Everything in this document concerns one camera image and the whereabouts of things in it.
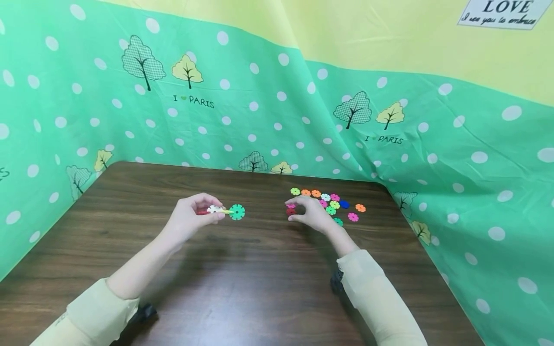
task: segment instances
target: beige sleeve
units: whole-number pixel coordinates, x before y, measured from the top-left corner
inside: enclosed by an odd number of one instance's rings
[[[423,333],[383,270],[366,250],[337,260],[342,285],[378,346],[427,346]]]
[[[122,300],[98,280],[66,312],[50,325],[31,346],[109,346],[136,313],[139,299]]]

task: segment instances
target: tree print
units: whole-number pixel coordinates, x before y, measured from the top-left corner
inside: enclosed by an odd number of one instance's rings
[[[417,192],[395,192],[392,195],[392,198],[400,207],[400,211],[408,219],[412,216],[411,205],[414,202],[414,198],[416,198],[416,196]]]
[[[150,47],[144,45],[137,35],[131,36],[129,42],[129,46],[121,57],[123,69],[137,78],[144,78],[146,88],[151,91],[148,81],[162,79],[166,76],[163,65],[154,58]]]
[[[71,182],[71,196],[73,200],[78,200],[84,193],[83,185],[90,179],[93,173],[86,168],[78,168],[77,166],[67,166],[65,171]]]
[[[402,106],[400,102],[395,102],[389,108],[385,109],[375,119],[377,122],[386,124],[384,129],[386,130],[388,124],[398,123],[404,121],[404,113],[402,112]]]
[[[191,58],[184,54],[183,57],[173,66],[171,72],[175,78],[188,81],[188,88],[192,89],[191,82],[202,83],[202,74],[196,68]]]
[[[350,128],[350,124],[363,124],[371,120],[370,100],[367,98],[365,91],[360,91],[342,105],[337,106],[333,115],[342,121],[346,121],[346,129]]]
[[[271,172],[275,174],[292,174],[293,169],[290,168],[290,165],[288,163],[283,161],[279,163],[277,166],[273,167],[271,169]]]
[[[268,164],[259,152],[254,151],[240,161],[239,168],[250,172],[264,172],[268,170]]]
[[[96,155],[96,162],[94,163],[94,171],[101,172],[104,168],[107,169],[107,162],[113,156],[113,154],[106,150],[98,150]]]

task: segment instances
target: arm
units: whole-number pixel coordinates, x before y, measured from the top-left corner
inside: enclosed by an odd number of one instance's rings
[[[304,215],[292,215],[289,221],[299,221],[325,234],[335,248],[338,266],[344,273],[342,285],[366,321],[379,346],[427,346],[416,320],[385,276],[383,270],[366,250],[354,243],[313,198],[299,196],[285,204],[300,204]]]

